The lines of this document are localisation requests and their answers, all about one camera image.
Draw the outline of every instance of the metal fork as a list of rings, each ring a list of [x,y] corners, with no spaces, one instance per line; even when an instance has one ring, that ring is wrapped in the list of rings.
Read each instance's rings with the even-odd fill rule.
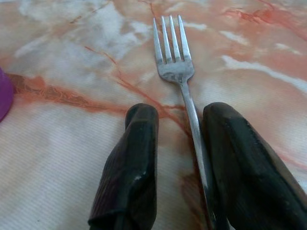
[[[153,19],[153,34],[154,34],[154,47],[155,57],[158,67],[158,73],[160,77],[166,81],[173,82],[181,88],[183,99],[188,112],[189,122],[192,131],[192,137],[196,152],[197,163],[200,171],[202,188],[204,192],[204,198],[207,206],[207,213],[209,214],[208,227],[209,229],[216,229],[216,214],[214,213],[214,189],[213,189],[213,173],[209,156],[206,151],[203,138],[201,136],[200,124],[198,121],[195,105],[193,99],[189,93],[188,80],[194,75],[194,66],[189,51],[189,46],[186,38],[186,33],[183,27],[181,16],[178,16],[178,23],[180,29],[180,37],[182,44],[183,58],[180,55],[178,48],[176,32],[174,28],[173,18],[169,16],[169,22],[171,27],[171,34],[173,40],[173,50],[175,61],[173,61],[171,50],[169,47],[168,36],[166,31],[166,25],[164,17],[161,17],[162,30],[163,30],[163,41],[165,48],[165,62],[161,51],[159,35],[155,19]]]

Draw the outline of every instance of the purple object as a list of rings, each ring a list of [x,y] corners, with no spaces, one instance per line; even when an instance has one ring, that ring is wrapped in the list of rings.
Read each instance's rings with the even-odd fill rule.
[[[0,68],[0,122],[8,113],[13,102],[13,85]]]

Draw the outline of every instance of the fork tines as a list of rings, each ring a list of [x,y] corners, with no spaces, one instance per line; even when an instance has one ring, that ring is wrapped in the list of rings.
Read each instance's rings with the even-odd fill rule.
[[[169,47],[166,25],[165,25],[165,21],[164,21],[163,16],[161,17],[161,23],[162,23],[162,31],[163,31],[163,42],[164,42],[164,49],[165,49],[166,64],[172,63],[173,58],[172,58],[171,50],[170,50],[170,47]],[[174,28],[173,18],[172,18],[171,15],[169,16],[169,23],[170,23],[170,27],[171,27],[171,33],[172,33],[175,62],[179,62],[179,61],[182,61],[182,58],[180,56],[180,51],[179,51],[176,32],[175,32],[175,28]],[[179,23],[179,29],[180,29],[180,38],[181,38],[183,58],[184,58],[185,61],[191,60],[188,41],[187,41],[186,33],[184,31],[183,22],[182,22],[180,15],[178,15],[178,23]],[[157,64],[163,64],[164,59],[163,59],[163,56],[162,56],[162,51],[161,51],[161,46],[160,46],[160,41],[159,41],[157,25],[155,23],[155,18],[153,19],[153,24],[154,24],[153,25],[153,27],[154,27],[153,28],[153,34],[154,34],[153,37],[154,38],[153,39],[154,39],[155,57],[156,57]]]

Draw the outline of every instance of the pink marble pattern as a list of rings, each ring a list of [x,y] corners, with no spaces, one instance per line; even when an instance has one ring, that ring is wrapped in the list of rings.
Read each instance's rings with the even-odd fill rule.
[[[170,14],[185,21],[199,111],[232,105],[307,191],[305,1],[0,0],[0,66],[15,86],[0,123],[0,229],[87,229],[105,160],[139,102],[160,116],[153,229],[202,229],[183,101],[154,61],[152,19]]]

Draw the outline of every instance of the marble table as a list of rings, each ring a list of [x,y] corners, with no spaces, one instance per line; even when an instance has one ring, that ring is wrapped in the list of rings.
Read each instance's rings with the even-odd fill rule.
[[[159,112],[153,230],[201,229],[179,90],[154,60],[152,19],[182,15],[199,112],[233,106],[307,191],[304,0],[0,0],[0,66],[15,98],[0,123],[0,229],[87,229],[126,111]]]

